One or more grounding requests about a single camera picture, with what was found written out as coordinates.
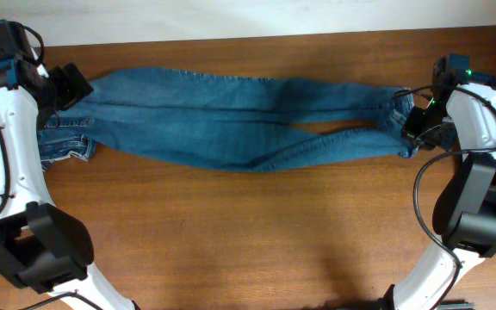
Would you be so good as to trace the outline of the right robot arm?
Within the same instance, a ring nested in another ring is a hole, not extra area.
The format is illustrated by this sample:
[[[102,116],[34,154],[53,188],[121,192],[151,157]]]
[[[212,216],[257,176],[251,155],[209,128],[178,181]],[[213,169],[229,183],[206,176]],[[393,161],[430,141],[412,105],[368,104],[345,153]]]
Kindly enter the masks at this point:
[[[446,295],[478,264],[496,254],[496,78],[471,69],[467,56],[450,54],[433,67],[426,108],[413,108],[402,136],[423,150],[443,148],[419,170],[412,202],[431,244],[377,306],[386,310],[470,309]],[[438,197],[432,225],[419,207],[424,173],[443,158],[460,164]]]

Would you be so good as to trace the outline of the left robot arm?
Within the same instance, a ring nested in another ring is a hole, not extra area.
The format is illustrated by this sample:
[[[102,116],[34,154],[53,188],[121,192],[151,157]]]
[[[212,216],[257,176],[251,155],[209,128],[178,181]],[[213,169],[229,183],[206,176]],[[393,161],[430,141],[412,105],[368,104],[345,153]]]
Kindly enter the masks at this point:
[[[135,310],[96,267],[85,225],[47,189],[37,133],[92,89],[73,64],[47,70],[33,35],[0,20],[0,275],[73,309]]]

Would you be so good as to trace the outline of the blue denim jeans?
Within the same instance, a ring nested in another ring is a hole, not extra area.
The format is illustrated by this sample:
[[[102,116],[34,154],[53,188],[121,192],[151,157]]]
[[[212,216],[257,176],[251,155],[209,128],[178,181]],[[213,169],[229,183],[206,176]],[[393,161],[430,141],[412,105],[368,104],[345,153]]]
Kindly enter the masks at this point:
[[[97,145],[220,171],[273,172],[363,158],[411,158],[405,87],[220,76],[158,67],[115,71],[37,134],[44,166]]]

